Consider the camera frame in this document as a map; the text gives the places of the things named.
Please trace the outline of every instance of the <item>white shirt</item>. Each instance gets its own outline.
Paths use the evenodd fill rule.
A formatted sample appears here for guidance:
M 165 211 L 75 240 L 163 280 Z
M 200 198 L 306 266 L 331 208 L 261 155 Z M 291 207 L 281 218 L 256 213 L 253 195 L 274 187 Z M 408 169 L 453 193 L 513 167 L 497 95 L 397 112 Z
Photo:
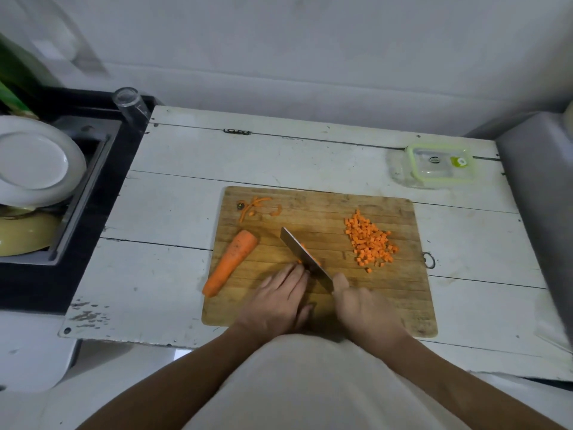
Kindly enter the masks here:
M 468 428 L 353 343 L 285 335 L 237 368 L 184 430 Z

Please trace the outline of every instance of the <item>hand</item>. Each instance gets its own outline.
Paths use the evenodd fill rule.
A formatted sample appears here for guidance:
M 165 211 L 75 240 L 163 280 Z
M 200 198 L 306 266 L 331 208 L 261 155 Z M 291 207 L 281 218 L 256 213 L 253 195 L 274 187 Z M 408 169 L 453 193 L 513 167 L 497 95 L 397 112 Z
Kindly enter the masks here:
M 230 329 L 242 329 L 263 345 L 301 328 L 313 308 L 310 304 L 298 311 L 309 275 L 301 264 L 290 264 L 267 277 L 241 308 Z
M 392 304 L 367 288 L 352 288 L 342 273 L 333 278 L 336 316 L 350 339 L 371 354 L 382 357 L 399 341 L 410 337 Z

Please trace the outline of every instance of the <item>wooden cutting board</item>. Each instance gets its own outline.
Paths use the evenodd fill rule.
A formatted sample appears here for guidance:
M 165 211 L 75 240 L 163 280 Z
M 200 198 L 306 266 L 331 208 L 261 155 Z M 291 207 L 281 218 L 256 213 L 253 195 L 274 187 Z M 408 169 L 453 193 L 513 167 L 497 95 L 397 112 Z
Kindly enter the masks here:
M 239 223 L 239 201 L 249 203 L 253 196 L 272 197 L 256 208 L 254 216 Z M 270 216 L 278 204 L 279 216 Z M 399 252 L 393 263 L 373 267 L 367 273 L 354 260 L 353 247 L 344 233 L 344 219 L 356 209 L 379 229 L 392 231 L 390 241 Z M 210 273 L 233 237 L 247 229 L 260 238 L 259 245 L 234 271 L 216 297 L 205 299 L 202 321 L 206 325 L 230 325 L 241 302 L 264 278 L 296 261 L 292 252 L 279 238 L 286 227 L 303 243 L 323 268 L 333 276 L 342 272 L 355 287 L 375 289 L 388 297 L 397 308 L 404 325 L 416 337 L 434 337 L 438 333 L 432 295 L 422 255 L 422 246 L 414 214 L 408 199 L 381 196 L 325 193 L 303 190 L 227 187 L 219 213 L 219 222 L 211 258 Z M 311 280 L 305 302 L 315 302 L 312 327 L 318 331 L 339 329 L 330 295 L 318 282 Z

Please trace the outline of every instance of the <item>hinge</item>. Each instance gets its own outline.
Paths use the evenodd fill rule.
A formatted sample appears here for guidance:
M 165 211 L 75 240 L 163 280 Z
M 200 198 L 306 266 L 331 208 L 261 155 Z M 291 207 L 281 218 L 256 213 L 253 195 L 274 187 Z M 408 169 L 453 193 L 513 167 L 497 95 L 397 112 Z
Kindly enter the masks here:
M 243 136 L 248 136 L 250 134 L 250 131 L 245 131 L 243 129 L 229 129 L 226 128 L 223 130 L 223 132 L 227 133 L 227 134 L 243 134 Z

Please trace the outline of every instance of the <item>white wooden table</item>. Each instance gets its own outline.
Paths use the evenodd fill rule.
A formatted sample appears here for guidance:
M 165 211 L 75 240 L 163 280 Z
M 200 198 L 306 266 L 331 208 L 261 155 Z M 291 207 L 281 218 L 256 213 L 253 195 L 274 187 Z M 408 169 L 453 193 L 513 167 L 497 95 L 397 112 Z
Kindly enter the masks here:
M 469 147 L 479 182 L 401 185 L 393 163 L 423 142 Z M 573 380 L 571 355 L 534 335 L 546 284 L 494 142 L 175 107 L 155 108 L 60 335 L 195 348 L 223 332 L 201 323 L 200 290 L 230 185 L 411 199 L 437 261 L 424 344 L 467 370 Z

